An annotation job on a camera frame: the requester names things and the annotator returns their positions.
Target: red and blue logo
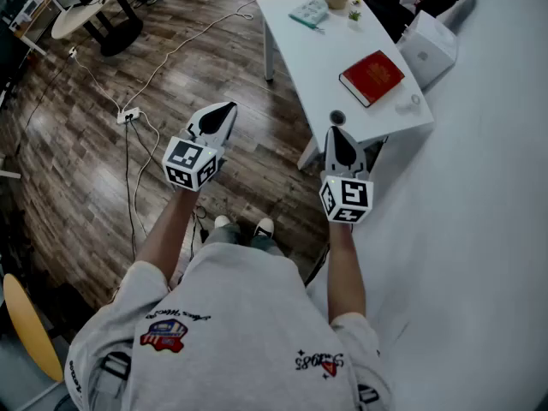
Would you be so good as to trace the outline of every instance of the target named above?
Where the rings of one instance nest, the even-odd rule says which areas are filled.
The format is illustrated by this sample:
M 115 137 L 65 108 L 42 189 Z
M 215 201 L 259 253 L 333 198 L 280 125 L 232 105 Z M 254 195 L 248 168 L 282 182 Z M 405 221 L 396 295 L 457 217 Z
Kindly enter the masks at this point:
M 188 327 L 176 319 L 165 319 L 150 325 L 148 332 L 140 336 L 140 345 L 152 345 L 157 351 L 165 348 L 173 353 L 179 353 L 184 345 L 182 338 L 187 334 Z

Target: black and white marker cube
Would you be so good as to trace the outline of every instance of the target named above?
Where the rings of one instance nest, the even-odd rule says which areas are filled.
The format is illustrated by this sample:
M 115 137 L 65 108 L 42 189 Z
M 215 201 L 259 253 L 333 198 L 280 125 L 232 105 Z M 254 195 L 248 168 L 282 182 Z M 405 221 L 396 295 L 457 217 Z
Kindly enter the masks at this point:
M 327 219 L 334 223 L 360 223 L 372 209 L 373 183 L 327 176 L 319 197 Z
M 217 150 L 171 137 L 162 165 L 171 184 L 194 191 L 200 190 L 217 172 Z

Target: book cover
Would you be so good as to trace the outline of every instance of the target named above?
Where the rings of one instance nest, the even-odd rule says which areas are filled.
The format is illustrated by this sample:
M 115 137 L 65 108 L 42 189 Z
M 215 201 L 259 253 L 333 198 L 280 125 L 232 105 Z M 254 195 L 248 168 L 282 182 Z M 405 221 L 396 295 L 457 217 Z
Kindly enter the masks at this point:
M 402 71 L 382 51 L 376 51 L 342 72 L 339 80 L 368 107 L 404 77 Z

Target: white t-shirt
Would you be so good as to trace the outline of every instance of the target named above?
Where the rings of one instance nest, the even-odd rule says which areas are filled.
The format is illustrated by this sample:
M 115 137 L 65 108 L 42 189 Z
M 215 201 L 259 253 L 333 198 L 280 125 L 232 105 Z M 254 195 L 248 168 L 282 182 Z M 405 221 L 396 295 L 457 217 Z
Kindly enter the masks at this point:
M 85 411 L 377 411 L 390 406 L 378 355 L 362 315 L 327 324 L 291 260 L 214 243 L 171 292 L 133 264 L 72 342 L 65 378 Z

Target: foot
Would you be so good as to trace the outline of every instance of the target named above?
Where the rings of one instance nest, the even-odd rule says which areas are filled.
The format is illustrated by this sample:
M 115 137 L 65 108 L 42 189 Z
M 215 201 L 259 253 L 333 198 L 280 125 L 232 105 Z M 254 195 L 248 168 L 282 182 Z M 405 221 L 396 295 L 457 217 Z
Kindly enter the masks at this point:
M 230 219 L 225 217 L 224 215 L 217 216 L 215 219 L 215 228 L 218 229 L 220 227 L 224 227 L 225 225 L 228 225 L 230 223 Z
M 155 2 L 157 2 L 158 0 L 146 0 L 146 5 L 147 6 L 152 6 Z
M 274 236 L 274 221 L 269 217 L 263 217 L 257 224 L 253 236 L 268 236 L 272 238 Z

